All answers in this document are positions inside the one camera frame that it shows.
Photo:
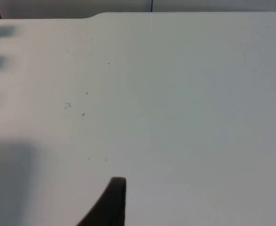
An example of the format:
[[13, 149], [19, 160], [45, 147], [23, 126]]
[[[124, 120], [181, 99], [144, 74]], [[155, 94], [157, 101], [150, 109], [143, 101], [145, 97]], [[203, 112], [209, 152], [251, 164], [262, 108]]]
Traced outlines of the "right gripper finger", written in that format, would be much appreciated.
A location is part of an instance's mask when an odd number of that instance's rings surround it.
[[124, 226], [126, 212], [126, 190], [126, 178], [111, 178], [100, 198], [78, 223], [78, 225]]

